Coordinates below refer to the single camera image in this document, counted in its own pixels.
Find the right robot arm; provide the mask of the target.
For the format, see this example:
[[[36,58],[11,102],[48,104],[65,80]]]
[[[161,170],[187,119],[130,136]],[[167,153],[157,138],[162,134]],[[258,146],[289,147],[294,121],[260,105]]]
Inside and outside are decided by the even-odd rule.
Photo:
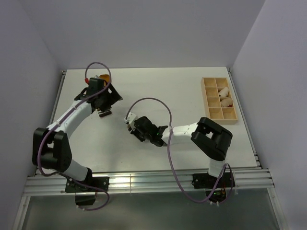
[[[185,126],[156,126],[147,117],[129,113],[125,118],[128,131],[139,141],[149,141],[157,147],[194,143],[209,157],[208,183],[217,187],[224,181],[221,172],[233,134],[207,117]]]

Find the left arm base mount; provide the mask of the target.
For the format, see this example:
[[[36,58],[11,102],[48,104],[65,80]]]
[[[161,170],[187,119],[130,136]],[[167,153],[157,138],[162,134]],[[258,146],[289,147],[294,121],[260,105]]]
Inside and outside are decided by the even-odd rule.
[[[108,186],[108,176],[93,177],[89,184],[68,179],[64,191],[68,194],[75,194],[75,204],[78,207],[84,207],[87,209],[87,206],[92,206],[96,201],[98,192],[106,194],[106,201],[102,207],[109,203],[110,195],[108,194]]]

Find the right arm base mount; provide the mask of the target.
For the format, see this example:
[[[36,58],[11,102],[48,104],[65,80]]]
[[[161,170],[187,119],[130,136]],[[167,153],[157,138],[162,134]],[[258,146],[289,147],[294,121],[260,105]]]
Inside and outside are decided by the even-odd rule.
[[[208,173],[195,173],[192,175],[192,182],[194,189],[205,189],[206,196],[209,196],[210,192],[215,185],[217,178],[209,175]],[[230,195],[230,192],[235,187],[235,180],[230,172],[225,172],[219,180],[215,191],[210,196],[209,201],[213,203],[224,202]]]

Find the mustard striped sock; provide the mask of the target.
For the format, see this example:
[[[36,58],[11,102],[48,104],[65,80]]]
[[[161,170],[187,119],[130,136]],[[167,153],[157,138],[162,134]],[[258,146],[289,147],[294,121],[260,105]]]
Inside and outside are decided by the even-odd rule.
[[[97,96],[97,110],[100,117],[104,117],[112,114],[111,105],[112,105],[112,89],[111,87],[111,77],[109,74],[102,74],[98,76],[98,91],[103,92],[99,93]]]

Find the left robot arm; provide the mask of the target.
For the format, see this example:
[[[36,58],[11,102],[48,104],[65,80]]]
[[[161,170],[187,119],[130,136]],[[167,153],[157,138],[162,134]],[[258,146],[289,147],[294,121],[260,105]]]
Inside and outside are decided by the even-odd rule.
[[[102,116],[111,114],[111,106],[122,97],[112,86],[108,74],[86,79],[85,82],[87,87],[57,121],[34,131],[32,163],[39,170],[50,169],[54,174],[62,174],[82,191],[89,191],[99,185],[99,180],[93,178],[90,168],[73,160],[69,138],[93,112],[98,111]]]

